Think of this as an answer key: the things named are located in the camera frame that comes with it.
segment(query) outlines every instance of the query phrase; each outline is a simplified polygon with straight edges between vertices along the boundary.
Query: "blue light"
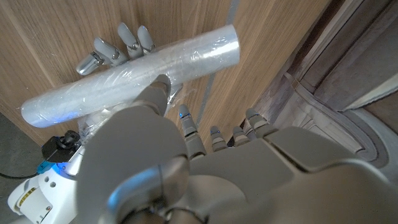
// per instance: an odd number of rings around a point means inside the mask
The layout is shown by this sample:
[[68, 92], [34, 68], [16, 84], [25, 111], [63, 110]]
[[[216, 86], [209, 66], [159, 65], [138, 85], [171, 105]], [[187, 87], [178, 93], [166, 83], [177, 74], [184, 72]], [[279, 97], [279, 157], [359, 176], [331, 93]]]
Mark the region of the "blue light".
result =
[[153, 181], [155, 177], [159, 176], [158, 167], [149, 168], [144, 170], [128, 180], [124, 181], [117, 189], [111, 194], [108, 199], [108, 208], [114, 210], [125, 199], [126, 195], [131, 195], [131, 192], [140, 188], [146, 182]]

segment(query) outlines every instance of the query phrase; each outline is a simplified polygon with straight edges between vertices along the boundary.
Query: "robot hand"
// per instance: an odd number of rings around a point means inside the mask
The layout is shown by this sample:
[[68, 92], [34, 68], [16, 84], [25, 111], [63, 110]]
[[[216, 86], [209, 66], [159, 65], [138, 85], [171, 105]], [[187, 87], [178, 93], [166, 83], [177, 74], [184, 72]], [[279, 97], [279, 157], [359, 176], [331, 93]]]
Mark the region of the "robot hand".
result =
[[[136, 38], [129, 30], [127, 25], [122, 22], [118, 27], [118, 35], [126, 44], [130, 60], [138, 59], [156, 51], [155, 43], [145, 26], [140, 26], [138, 28], [138, 38]], [[118, 65], [126, 63], [129, 60], [129, 58], [116, 46], [108, 43], [101, 37], [96, 37], [94, 39], [94, 48], [95, 50], [87, 55], [76, 66], [76, 71], [80, 75], [89, 75], [102, 65], [116, 67]], [[171, 87], [171, 91], [167, 100], [168, 104], [173, 103], [173, 100], [182, 89], [182, 87], [182, 84]]]

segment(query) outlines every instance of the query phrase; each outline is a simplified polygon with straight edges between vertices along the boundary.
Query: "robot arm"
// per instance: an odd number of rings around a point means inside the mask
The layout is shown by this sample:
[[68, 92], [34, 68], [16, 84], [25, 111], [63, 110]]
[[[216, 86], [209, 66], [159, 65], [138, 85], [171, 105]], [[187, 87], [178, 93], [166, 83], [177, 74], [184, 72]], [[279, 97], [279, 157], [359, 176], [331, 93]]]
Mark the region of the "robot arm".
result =
[[165, 79], [159, 77], [87, 144], [77, 188], [82, 223], [397, 220], [397, 190], [377, 169], [309, 131], [278, 130], [253, 109], [246, 117], [257, 139], [234, 128], [235, 146], [226, 147], [213, 127], [215, 152], [206, 154], [181, 106], [184, 142], [162, 117]]

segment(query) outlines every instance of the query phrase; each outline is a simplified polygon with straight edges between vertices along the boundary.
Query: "blue component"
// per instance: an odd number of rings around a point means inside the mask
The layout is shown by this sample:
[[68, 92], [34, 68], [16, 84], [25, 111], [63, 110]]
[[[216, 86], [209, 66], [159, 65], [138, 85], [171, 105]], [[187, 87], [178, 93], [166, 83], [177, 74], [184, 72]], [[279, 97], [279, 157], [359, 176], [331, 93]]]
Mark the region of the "blue component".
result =
[[45, 171], [51, 169], [51, 167], [54, 165], [55, 165], [54, 162], [43, 161], [39, 166], [37, 166], [36, 172], [38, 174], [43, 174]]

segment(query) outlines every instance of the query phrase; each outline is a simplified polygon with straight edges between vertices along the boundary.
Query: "clear plastic film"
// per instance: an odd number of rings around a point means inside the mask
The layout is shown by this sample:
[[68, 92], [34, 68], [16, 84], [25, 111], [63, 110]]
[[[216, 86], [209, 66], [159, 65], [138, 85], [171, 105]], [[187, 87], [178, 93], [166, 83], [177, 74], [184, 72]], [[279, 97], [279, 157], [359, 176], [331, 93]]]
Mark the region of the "clear plastic film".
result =
[[132, 101], [159, 74], [174, 86], [238, 62], [238, 36], [225, 26], [32, 98], [22, 116], [44, 128]]

